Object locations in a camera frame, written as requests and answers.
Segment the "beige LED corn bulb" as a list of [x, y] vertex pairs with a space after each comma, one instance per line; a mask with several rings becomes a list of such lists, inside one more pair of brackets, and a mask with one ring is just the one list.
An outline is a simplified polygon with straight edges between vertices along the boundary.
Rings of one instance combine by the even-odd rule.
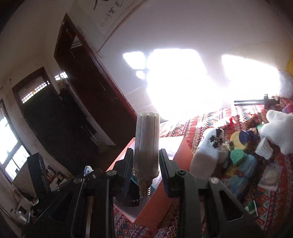
[[138, 114], [133, 173], [138, 180], [140, 196], [151, 194], [153, 179], [159, 175], [159, 137], [160, 115], [154, 112]]

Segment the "white knit sock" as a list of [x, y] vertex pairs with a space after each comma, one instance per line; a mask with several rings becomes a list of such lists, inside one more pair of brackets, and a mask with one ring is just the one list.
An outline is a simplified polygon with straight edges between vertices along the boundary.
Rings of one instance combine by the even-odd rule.
[[197, 179], [209, 179], [218, 164], [224, 141], [224, 131], [221, 128], [208, 128], [203, 133], [189, 172]]

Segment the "blue cartoon zip pouch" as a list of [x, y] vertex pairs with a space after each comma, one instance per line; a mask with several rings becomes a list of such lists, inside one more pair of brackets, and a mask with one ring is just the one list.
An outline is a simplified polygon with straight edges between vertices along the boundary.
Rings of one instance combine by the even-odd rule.
[[244, 196], [248, 185], [256, 172], [258, 160], [250, 154], [239, 166], [231, 164], [225, 172], [222, 182], [239, 199]]

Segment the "blue figurine keychain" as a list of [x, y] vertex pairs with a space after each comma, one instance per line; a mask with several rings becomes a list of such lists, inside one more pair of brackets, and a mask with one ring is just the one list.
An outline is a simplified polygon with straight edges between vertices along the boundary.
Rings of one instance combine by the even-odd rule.
[[259, 135], [259, 131], [256, 127], [253, 128], [249, 128], [249, 130], [247, 131], [241, 131], [239, 133], [239, 141], [244, 145], [246, 143], [250, 142], [256, 142], [258, 140], [260, 140], [260, 135]]

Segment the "green white snack packet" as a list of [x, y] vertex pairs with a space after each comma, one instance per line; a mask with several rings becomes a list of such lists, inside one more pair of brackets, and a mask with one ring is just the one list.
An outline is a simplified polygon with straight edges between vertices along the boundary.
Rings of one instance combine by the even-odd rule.
[[256, 218], [258, 216], [257, 206], [255, 200], [249, 202], [246, 204], [244, 209], [247, 211], [249, 215], [251, 215], [253, 218]]

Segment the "white paper cupcake liner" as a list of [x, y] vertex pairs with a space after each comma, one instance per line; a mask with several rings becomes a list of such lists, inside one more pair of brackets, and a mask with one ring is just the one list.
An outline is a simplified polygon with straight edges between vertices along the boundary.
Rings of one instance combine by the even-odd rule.
[[262, 138], [255, 149], [255, 153], [266, 160], [269, 160], [273, 155], [273, 148], [270, 146], [266, 138]]

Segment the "large white plush rabbit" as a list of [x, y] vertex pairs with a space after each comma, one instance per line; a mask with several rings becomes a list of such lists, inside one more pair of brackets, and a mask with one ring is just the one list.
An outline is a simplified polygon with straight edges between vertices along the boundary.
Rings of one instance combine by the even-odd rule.
[[280, 148], [280, 152], [287, 156], [292, 154], [293, 115], [281, 111], [269, 110], [266, 113], [265, 123], [260, 134]]

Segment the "orange cardboard box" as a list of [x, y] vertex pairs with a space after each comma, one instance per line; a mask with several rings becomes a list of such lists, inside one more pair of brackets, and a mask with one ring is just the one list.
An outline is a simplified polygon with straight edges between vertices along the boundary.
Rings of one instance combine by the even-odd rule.
[[[193, 153], [183, 136], [161, 137], [159, 148], [165, 149], [168, 158], [177, 162], [180, 169], [189, 170]], [[172, 202], [173, 199], [168, 198], [164, 191], [161, 175], [153, 179], [151, 195], [142, 197], [138, 207], [126, 207], [113, 200], [114, 207], [130, 222], [154, 229], [159, 226]]]

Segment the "patterned red bed cloth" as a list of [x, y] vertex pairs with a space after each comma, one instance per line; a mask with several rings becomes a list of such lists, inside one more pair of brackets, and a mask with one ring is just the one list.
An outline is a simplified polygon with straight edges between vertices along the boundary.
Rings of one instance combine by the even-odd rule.
[[[203, 114], [189, 119], [186, 122], [163, 122], [160, 125], [161, 137], [183, 136], [192, 152], [195, 152], [202, 140], [205, 129], [213, 127], [223, 118], [233, 118], [234, 128], [225, 129], [225, 141], [230, 140], [234, 132], [246, 130], [254, 116], [266, 122], [267, 111], [261, 105], [256, 106], [231, 106], [216, 112]], [[254, 175], [237, 185], [241, 192], [241, 203], [247, 205], [255, 201], [258, 216], [256, 224], [264, 231], [266, 237], [276, 237], [281, 232], [281, 227], [292, 218], [292, 156], [284, 156], [277, 146], [273, 147], [272, 163], [282, 166], [282, 174], [276, 191], [259, 187], [265, 170], [265, 162], [258, 159]], [[114, 225], [116, 237], [176, 237], [179, 220], [179, 200], [171, 201], [169, 210], [160, 220], [157, 228], [141, 226], [132, 223], [117, 207], [114, 208]]]

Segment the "green small cup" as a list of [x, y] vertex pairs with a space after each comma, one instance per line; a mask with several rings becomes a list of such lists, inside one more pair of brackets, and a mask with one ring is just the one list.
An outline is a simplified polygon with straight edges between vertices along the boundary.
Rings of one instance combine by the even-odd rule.
[[230, 152], [230, 160], [235, 166], [239, 166], [246, 159], [246, 153], [241, 149], [234, 149]]

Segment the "clear plastic sachet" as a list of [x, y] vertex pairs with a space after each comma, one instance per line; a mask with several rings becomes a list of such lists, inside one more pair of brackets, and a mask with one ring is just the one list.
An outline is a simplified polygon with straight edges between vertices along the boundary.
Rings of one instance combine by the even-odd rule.
[[283, 166], [274, 163], [268, 164], [263, 172], [263, 176], [260, 179], [258, 186], [275, 192], [278, 188], [282, 171]]

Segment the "black rod tool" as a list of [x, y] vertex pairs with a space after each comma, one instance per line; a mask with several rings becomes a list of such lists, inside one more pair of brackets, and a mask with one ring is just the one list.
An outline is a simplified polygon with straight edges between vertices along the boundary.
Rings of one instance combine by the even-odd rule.
[[264, 105], [266, 110], [279, 103], [280, 98], [278, 96], [269, 97], [268, 94], [265, 94], [263, 99], [234, 101], [235, 106]]

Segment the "white fluffy ball pillow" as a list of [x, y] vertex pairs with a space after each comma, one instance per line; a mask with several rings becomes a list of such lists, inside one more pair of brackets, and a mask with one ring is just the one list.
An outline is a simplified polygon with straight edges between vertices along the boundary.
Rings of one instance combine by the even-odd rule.
[[292, 98], [293, 96], [293, 83], [292, 76], [285, 70], [280, 71], [280, 97]]

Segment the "calligraphy scroll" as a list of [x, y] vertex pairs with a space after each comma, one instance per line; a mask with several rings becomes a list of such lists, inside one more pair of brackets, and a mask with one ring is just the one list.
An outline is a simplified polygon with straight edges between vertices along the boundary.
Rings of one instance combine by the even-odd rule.
[[96, 52], [143, 1], [74, 1], [69, 16]]

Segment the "dark red door frame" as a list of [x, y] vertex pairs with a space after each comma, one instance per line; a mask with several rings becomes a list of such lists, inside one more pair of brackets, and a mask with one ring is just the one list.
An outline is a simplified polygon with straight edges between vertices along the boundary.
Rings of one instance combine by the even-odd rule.
[[137, 114], [68, 14], [54, 58], [93, 119], [115, 145], [125, 147], [135, 136]]

